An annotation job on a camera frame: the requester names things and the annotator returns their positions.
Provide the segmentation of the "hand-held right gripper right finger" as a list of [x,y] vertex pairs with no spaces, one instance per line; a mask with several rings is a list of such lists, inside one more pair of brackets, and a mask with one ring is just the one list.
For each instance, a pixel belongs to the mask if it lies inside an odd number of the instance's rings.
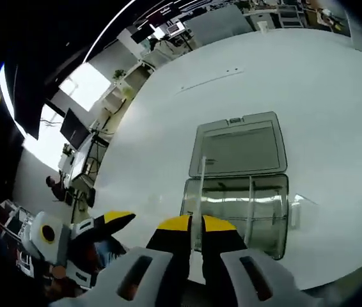
[[215,306],[325,306],[297,288],[294,277],[264,252],[249,249],[234,225],[201,218],[203,277]]

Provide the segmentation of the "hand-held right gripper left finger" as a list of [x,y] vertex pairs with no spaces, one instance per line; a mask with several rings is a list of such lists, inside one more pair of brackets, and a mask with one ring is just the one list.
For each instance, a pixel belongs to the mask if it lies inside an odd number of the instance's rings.
[[181,306],[189,275],[191,216],[159,224],[147,246],[103,269],[94,287],[52,306]]

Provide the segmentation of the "person's left hand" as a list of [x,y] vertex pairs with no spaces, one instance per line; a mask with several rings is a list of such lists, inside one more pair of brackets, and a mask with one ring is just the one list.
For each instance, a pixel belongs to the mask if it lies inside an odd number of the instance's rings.
[[67,270],[62,265],[50,265],[49,274],[55,281],[65,281],[67,279]]

